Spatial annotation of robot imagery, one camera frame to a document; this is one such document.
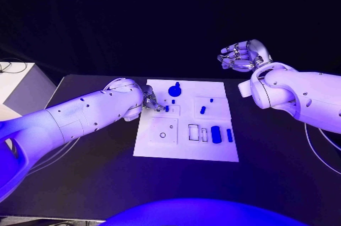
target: dark background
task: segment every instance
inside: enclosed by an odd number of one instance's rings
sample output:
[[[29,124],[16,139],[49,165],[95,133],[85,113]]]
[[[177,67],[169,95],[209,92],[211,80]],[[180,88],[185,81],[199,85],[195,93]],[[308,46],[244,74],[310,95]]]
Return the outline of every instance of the dark background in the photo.
[[[258,39],[275,61],[340,74],[341,0],[0,0],[0,57],[68,74],[249,78],[216,60]]]

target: blue object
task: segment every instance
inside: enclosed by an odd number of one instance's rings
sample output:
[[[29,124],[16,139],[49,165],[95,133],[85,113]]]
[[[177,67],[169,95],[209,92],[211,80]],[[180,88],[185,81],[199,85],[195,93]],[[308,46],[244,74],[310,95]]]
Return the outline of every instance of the blue object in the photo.
[[[192,198],[139,205],[101,224],[113,225],[306,226],[300,221],[255,206],[225,200]]]
[[[212,127],[212,142],[215,144],[222,143],[221,129],[219,126]]]
[[[229,139],[229,142],[234,142],[231,129],[228,129],[228,139]]]
[[[205,114],[205,110],[206,110],[206,107],[203,106],[203,107],[202,107],[200,114]]]
[[[180,88],[180,83],[177,82],[176,83],[176,86],[172,86],[170,89],[169,89],[169,94],[173,96],[173,97],[177,97],[180,94],[182,94],[182,88]]]

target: robotic hand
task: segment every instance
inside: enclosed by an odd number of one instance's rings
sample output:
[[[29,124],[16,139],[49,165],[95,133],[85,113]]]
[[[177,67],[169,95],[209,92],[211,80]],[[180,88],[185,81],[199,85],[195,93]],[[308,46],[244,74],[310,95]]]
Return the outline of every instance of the robotic hand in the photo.
[[[143,107],[166,109],[157,103],[152,86],[140,88],[134,80],[118,78],[103,91],[0,122],[0,202],[48,152],[121,118],[134,120]],[[5,144],[9,139],[13,149]]]
[[[223,69],[254,71],[239,84],[242,97],[252,96],[257,105],[287,111],[310,125],[341,134],[341,77],[317,72],[298,72],[274,62],[258,40],[222,49],[218,59]]]

